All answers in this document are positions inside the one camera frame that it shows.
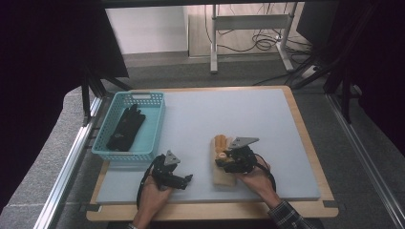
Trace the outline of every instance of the blue plastic basket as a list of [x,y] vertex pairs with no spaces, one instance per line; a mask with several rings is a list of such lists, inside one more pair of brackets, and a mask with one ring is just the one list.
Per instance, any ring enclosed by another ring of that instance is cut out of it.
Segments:
[[[111,151],[107,142],[116,129],[124,110],[134,104],[144,115],[145,120],[135,136],[134,143],[128,152]],[[128,160],[151,162],[159,146],[160,131],[164,118],[163,93],[116,93],[107,115],[96,137],[92,152],[105,160]]]

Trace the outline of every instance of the human hand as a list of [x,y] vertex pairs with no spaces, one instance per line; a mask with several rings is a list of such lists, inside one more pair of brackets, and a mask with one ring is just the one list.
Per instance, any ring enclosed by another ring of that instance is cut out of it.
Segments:
[[[270,169],[270,165],[265,163],[260,156],[256,156],[258,163]],[[259,195],[265,204],[273,209],[281,203],[265,171],[257,166],[248,174],[235,174],[251,191]]]
[[139,209],[133,224],[138,229],[147,228],[153,216],[166,204],[172,191],[171,187],[167,187],[164,191],[159,190],[155,180],[149,175],[143,184]]

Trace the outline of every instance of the white wall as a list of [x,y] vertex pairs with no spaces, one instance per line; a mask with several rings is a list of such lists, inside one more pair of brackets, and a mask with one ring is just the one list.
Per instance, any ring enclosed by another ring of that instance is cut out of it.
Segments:
[[185,7],[106,11],[122,54],[187,51]]

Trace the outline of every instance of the wooden frame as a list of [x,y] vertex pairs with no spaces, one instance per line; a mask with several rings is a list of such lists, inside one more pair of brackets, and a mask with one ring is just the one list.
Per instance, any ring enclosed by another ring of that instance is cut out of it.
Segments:
[[[326,202],[334,202],[333,194],[319,162],[318,156],[309,138],[304,120],[298,106],[287,86],[264,87],[227,87],[227,88],[186,88],[186,89],[159,89],[162,92],[190,92],[190,91],[232,91],[232,90],[269,90],[282,89],[294,118],[298,133],[303,141],[309,164],[318,183],[321,197],[317,200],[290,201],[289,203],[304,218],[332,218],[336,217],[339,210],[337,204],[329,207]],[[149,92],[155,90],[136,90],[135,92]],[[105,161],[93,193],[91,204],[96,203],[99,188],[108,169]],[[169,203],[161,209],[154,220],[205,220],[205,219],[268,219],[267,206],[262,202],[234,202],[234,203]],[[88,211],[87,219],[91,221],[131,221],[137,212],[137,206],[127,205],[100,205],[98,211]]]

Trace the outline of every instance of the human arm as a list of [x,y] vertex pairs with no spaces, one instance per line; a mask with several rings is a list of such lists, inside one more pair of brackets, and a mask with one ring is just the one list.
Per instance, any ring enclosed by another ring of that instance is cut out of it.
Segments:
[[[261,157],[256,157],[260,164],[270,169],[270,166]],[[255,167],[248,174],[235,174],[235,176],[263,200],[270,209],[268,214],[280,229],[315,229],[288,202],[280,199],[274,191],[270,179],[262,169]]]
[[138,229],[147,228],[154,215],[166,204],[172,191],[173,188],[170,187],[164,191],[159,190],[152,176],[148,176],[143,185],[139,208],[132,224]]

